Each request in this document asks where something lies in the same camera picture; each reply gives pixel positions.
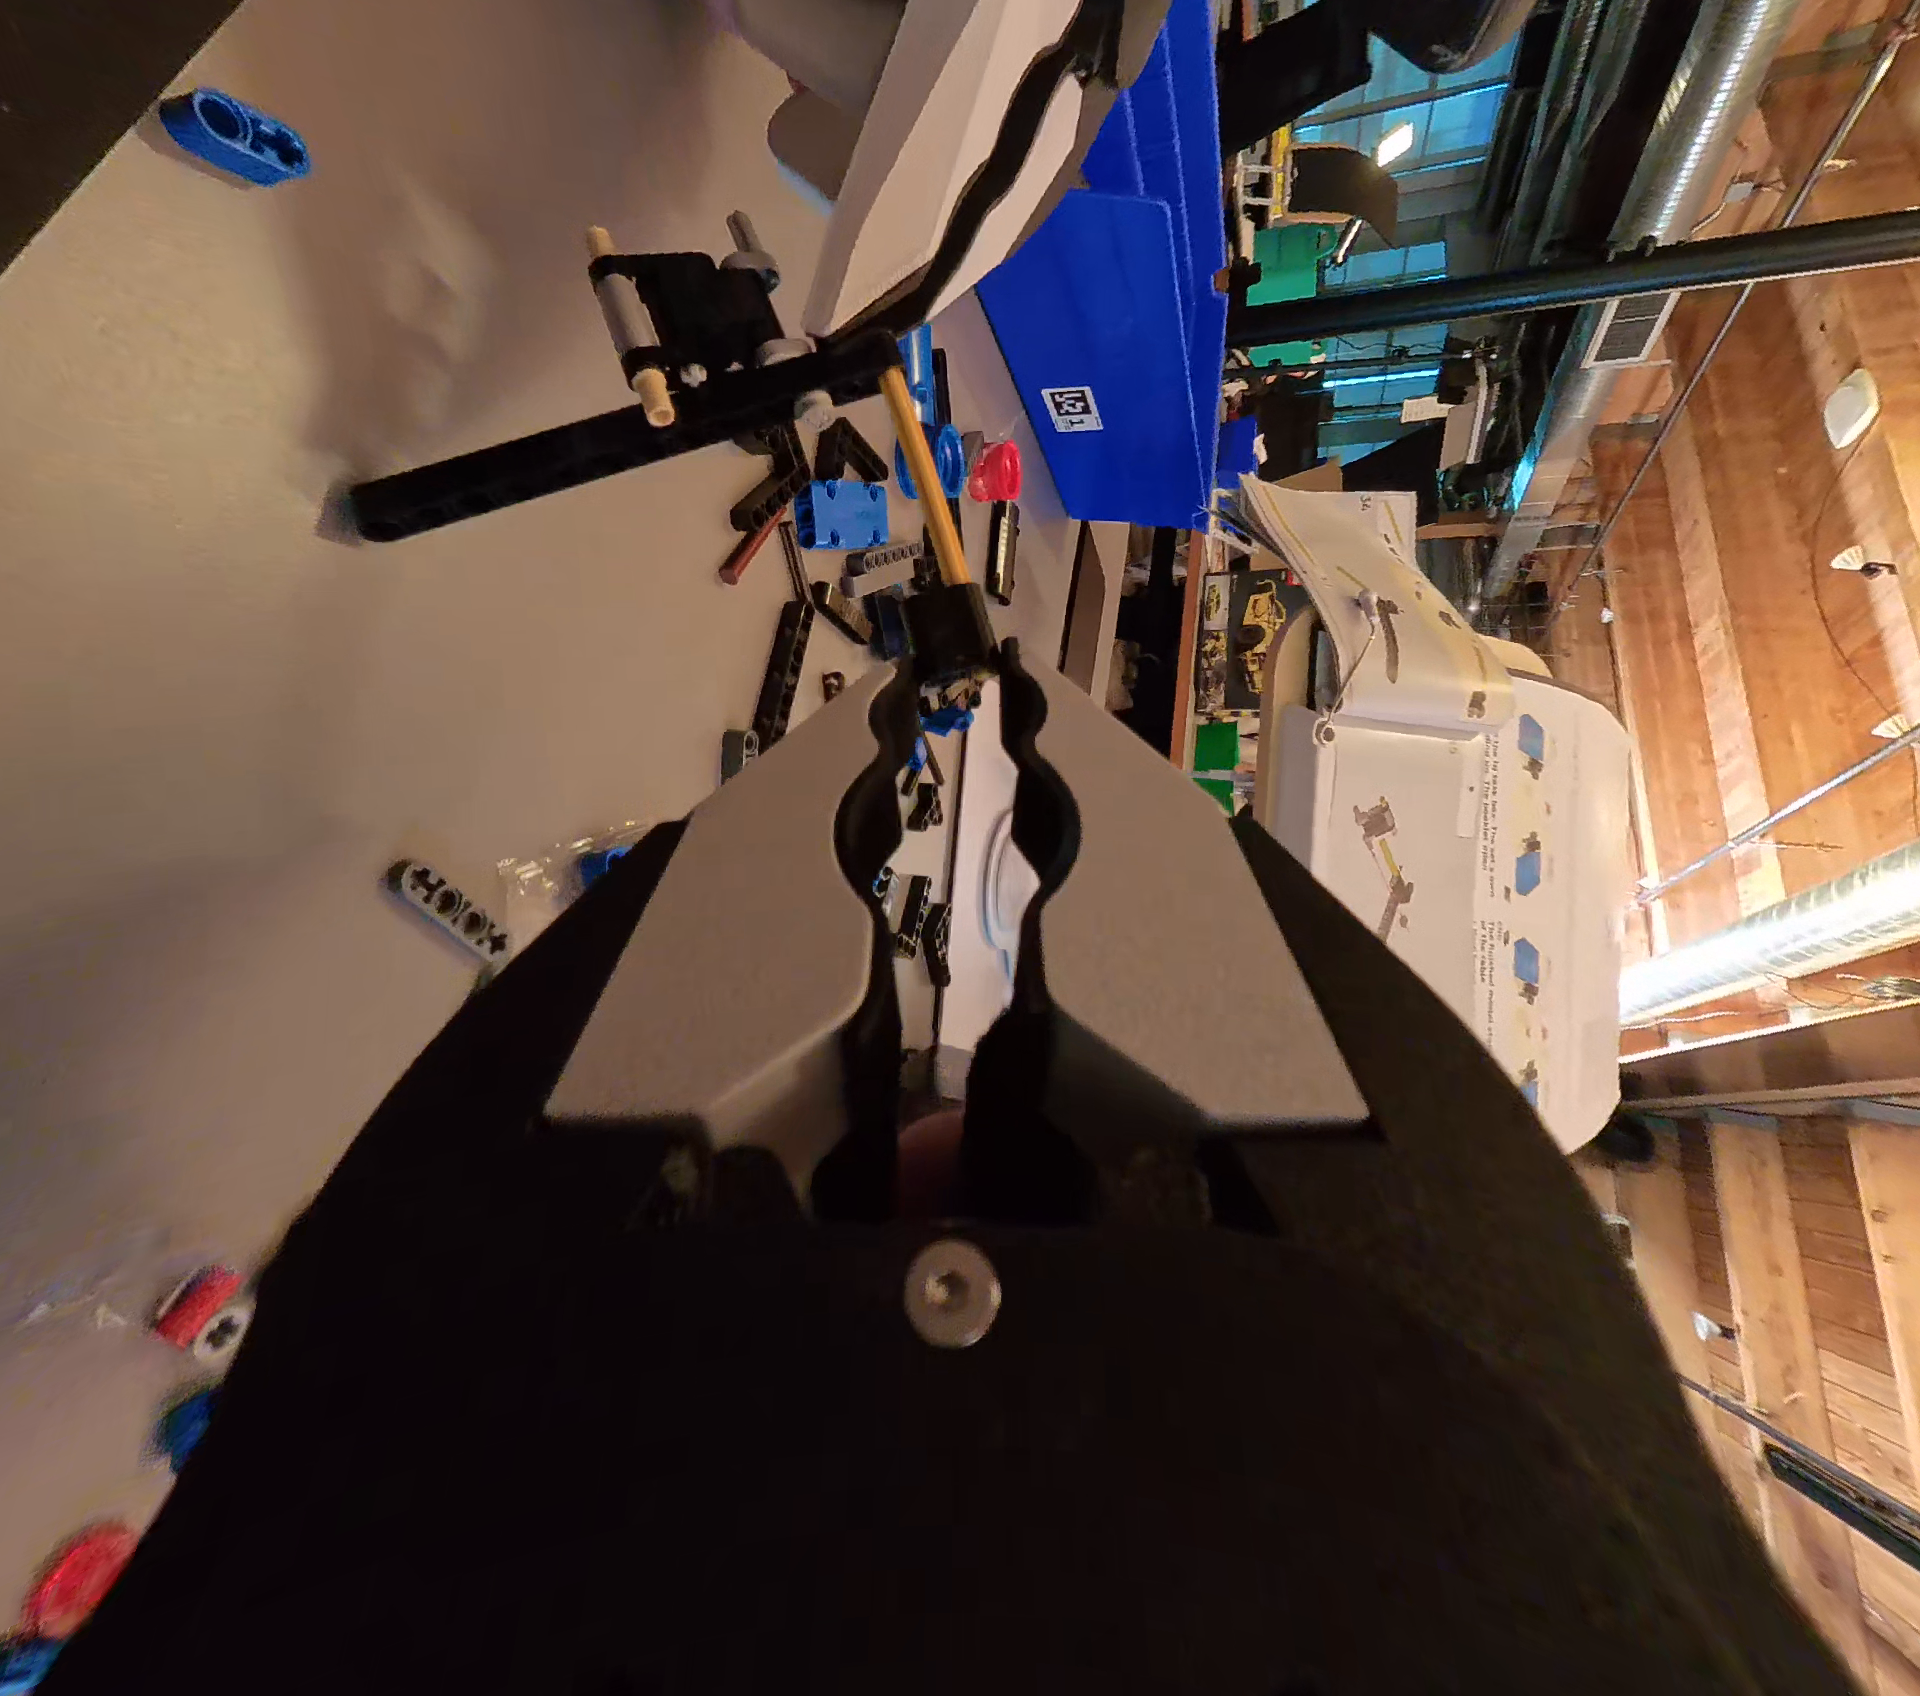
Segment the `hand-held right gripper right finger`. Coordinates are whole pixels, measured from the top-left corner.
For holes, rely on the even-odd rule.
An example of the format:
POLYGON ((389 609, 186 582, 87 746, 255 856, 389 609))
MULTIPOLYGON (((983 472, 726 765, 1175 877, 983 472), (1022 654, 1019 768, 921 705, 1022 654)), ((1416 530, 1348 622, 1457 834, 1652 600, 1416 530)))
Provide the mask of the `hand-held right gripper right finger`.
POLYGON ((1228 820, 1070 681, 999 654, 1011 975, 965 1085, 968 1215, 1269 1224, 1243 1140, 1369 1119, 1228 820))

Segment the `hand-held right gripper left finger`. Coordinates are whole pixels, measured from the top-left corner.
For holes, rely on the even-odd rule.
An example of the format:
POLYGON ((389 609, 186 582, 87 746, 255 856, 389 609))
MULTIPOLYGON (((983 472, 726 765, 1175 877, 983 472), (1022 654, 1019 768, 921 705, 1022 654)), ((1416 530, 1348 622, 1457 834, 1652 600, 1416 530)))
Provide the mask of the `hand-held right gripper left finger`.
POLYGON ((921 737, 904 665, 856 679, 697 806, 547 1098, 781 1159, 817 1215, 899 1198, 903 1028, 876 883, 921 737))

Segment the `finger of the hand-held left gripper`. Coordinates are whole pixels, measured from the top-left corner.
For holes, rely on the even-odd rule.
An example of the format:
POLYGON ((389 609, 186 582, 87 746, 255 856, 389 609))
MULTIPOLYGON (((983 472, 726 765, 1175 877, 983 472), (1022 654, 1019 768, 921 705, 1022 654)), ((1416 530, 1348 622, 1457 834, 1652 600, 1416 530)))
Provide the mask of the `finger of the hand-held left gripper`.
POLYGON ((1084 101, 1081 77, 1065 75, 1044 111, 1023 101, 1011 108, 997 147, 962 188, 923 278, 914 286, 914 313, 941 313, 973 290, 1076 183, 1084 101), (1022 140, 1029 111, 1034 129, 1022 140))
POLYGON ((914 286, 1011 108, 1099 43, 1089 0, 800 0, 800 183, 828 202, 803 332, 930 320, 914 286))

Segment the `yellow axle with black connector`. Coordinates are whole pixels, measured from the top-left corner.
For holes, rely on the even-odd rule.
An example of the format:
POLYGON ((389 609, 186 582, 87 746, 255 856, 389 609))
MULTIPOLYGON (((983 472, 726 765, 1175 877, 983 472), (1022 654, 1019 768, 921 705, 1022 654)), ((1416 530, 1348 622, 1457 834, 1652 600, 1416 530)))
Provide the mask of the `yellow axle with black connector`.
POLYGON ((921 499, 923 534, 933 542, 941 580, 937 587, 911 598, 904 611, 916 688, 943 690, 997 676, 999 647, 988 622, 984 592, 970 575, 962 538, 946 510, 937 466, 903 364, 894 364, 879 378, 879 393, 894 422, 899 455, 921 499))

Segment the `black beam frame assembly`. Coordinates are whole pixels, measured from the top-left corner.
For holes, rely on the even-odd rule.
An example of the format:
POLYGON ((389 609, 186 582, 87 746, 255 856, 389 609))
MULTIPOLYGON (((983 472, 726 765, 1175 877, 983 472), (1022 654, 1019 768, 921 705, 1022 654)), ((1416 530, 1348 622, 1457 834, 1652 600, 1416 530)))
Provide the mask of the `black beam frame assembly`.
POLYGON ((781 271, 744 216, 733 252, 623 252, 589 237, 589 286, 601 304, 627 401, 540 436, 352 484, 347 526, 365 542, 399 542, 611 477, 731 444, 766 463, 733 510, 755 533, 804 483, 803 425, 879 390, 903 365, 879 331, 851 338, 789 338, 775 310, 781 271))

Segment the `grey desk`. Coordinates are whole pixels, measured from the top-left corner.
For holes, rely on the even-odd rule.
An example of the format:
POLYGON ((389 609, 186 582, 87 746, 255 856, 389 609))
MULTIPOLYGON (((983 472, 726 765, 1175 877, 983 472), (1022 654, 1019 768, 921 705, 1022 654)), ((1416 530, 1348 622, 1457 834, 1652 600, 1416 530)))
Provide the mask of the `grey desk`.
POLYGON ((369 548, 329 497, 623 401, 587 234, 727 252, 803 328, 824 223, 701 0, 244 0, 4 271, 4 1603, 163 1500, 146 1332, 253 1273, 468 997, 381 891, 677 818, 782 595, 706 451, 369 548), (158 126, 297 129, 247 188, 158 126))

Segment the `person's right hand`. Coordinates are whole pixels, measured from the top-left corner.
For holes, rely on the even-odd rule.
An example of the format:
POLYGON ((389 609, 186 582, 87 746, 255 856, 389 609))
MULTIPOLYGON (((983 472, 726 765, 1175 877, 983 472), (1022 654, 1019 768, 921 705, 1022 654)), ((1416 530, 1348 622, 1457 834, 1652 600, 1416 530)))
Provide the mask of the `person's right hand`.
POLYGON ((957 1224, 968 1215, 962 1138, 961 1104, 934 1108, 899 1129, 894 1215, 903 1224, 957 1224))

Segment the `blue storage bin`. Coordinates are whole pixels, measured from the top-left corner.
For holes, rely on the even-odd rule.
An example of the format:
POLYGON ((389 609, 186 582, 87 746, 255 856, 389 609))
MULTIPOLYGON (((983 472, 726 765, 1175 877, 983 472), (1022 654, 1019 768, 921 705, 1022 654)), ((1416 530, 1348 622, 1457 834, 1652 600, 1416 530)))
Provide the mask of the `blue storage bin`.
POLYGON ((1174 0, 1081 185, 977 300, 1062 510, 1193 530, 1213 505, 1228 266, 1213 0, 1174 0))

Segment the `clear bag of parts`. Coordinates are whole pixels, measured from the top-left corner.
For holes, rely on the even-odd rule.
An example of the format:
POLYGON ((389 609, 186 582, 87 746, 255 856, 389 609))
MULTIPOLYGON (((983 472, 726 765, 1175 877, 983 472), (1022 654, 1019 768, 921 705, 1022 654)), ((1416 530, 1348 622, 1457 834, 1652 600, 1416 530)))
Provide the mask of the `clear bag of parts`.
POLYGON ((542 932, 597 885, 648 830, 645 822, 626 822, 571 837, 533 856, 499 862, 499 901, 506 927, 525 938, 542 932))

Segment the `green panel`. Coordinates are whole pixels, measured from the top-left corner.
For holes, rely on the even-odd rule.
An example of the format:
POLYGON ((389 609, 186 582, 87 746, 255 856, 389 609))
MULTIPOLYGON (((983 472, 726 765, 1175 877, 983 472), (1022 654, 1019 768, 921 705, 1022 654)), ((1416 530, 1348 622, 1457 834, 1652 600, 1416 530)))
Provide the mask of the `green panel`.
POLYGON ((1250 308, 1269 303, 1312 300, 1320 295, 1320 275, 1337 250, 1341 224, 1286 223, 1254 231, 1250 263, 1260 270, 1236 297, 1250 308))

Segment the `short grey beam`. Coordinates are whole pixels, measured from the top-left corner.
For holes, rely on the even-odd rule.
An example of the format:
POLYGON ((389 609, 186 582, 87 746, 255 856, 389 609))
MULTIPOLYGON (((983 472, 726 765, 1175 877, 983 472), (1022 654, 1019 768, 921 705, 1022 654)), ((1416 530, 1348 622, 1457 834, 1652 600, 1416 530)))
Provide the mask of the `short grey beam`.
POLYGON ((432 863, 399 858, 381 883, 410 914, 425 919, 477 963, 502 966, 511 957, 510 930, 432 863))

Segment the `pile of black and blue bricks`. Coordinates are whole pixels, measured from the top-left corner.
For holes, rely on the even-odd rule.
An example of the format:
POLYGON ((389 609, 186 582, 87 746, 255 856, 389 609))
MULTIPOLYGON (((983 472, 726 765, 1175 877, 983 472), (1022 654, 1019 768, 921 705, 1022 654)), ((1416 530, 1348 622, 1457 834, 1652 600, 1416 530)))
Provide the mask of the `pile of black and blue bricks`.
MULTIPOLYGON (((919 331, 903 340, 903 365, 921 425, 952 425, 946 354, 933 343, 930 332, 919 331)), ((899 661, 907 657, 907 600, 941 582, 933 542, 923 533, 914 542, 890 530, 887 545, 864 553, 804 553, 800 548, 792 510, 803 484, 814 479, 864 479, 899 490, 897 463, 885 468, 876 445, 845 414, 835 414, 831 400, 814 397, 804 422, 820 430, 814 445, 804 445, 795 425, 781 425, 744 440, 744 448, 766 463, 766 473, 733 506, 738 542, 719 566, 719 580, 726 587, 737 587, 755 553, 768 539, 781 539, 792 600, 781 609, 753 719, 723 739, 723 780, 731 780, 748 761, 786 737, 803 683, 804 650, 820 622, 828 622, 842 639, 883 661, 899 661)), ((984 436, 961 432, 961 438, 968 466, 991 444, 984 436)), ((954 526, 962 526, 965 505, 977 505, 988 515, 988 505, 962 494, 957 501, 946 501, 954 526)))

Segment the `instruction booklet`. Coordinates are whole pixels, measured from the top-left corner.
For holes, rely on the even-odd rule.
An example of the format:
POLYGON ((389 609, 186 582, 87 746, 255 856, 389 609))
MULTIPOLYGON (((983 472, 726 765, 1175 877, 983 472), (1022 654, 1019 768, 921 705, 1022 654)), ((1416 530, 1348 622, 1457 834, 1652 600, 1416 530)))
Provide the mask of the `instruction booklet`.
POLYGON ((1621 1104, 1630 743, 1416 566, 1414 499, 1246 477, 1254 820, 1473 1033, 1564 1155, 1621 1104))

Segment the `black pole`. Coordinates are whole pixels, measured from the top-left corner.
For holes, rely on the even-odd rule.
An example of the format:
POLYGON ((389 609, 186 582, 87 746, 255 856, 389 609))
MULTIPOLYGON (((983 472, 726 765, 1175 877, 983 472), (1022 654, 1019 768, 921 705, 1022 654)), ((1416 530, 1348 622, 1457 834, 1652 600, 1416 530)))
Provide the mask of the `black pole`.
POLYGON ((1738 239, 1668 243, 1608 263, 1439 278, 1395 288, 1337 290, 1243 304, 1228 315, 1228 350, 1338 340, 1399 325, 1453 325, 1479 315, 1551 313, 1644 295, 1690 295, 1811 275, 1890 270, 1918 261, 1918 210, 1792 224, 1738 239))

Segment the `blue rectangular panel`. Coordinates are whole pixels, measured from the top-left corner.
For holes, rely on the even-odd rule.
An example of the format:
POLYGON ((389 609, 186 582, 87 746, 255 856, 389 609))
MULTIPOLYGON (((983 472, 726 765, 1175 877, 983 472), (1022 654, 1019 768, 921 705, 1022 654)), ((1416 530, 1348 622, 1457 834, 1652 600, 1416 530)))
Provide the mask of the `blue rectangular panel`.
POLYGON ((864 479, 814 479, 792 505, 804 553, 864 553, 890 539, 887 488, 864 479))

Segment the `pile of red and blue connectors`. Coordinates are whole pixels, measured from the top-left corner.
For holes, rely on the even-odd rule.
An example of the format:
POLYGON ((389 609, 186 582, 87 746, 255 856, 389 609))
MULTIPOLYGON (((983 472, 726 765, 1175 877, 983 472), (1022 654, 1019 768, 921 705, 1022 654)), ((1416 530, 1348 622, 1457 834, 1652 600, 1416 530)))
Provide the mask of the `pile of red and blue connectors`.
MULTIPOLYGON (((199 1378, 158 1415, 150 1450, 174 1479, 205 1441, 223 1372, 253 1325, 253 1288, 211 1263, 186 1277, 158 1307, 146 1332, 186 1357, 199 1378)), ((77 1529, 59 1542, 27 1580, 15 1612, 4 1612, 4 1693, 35 1693, 60 1649, 103 1605, 129 1565, 142 1533, 121 1518, 77 1529)))

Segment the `small blue two-hole beam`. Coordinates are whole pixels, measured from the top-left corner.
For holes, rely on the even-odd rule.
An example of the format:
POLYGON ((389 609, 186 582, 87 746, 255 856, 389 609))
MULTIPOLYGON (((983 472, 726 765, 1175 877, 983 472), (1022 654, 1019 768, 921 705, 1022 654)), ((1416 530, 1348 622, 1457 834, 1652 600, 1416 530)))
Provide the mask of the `small blue two-hole beam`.
POLYGON ((297 129, 212 86, 160 101, 156 118, 171 147, 247 188, 279 188, 312 173, 297 129))

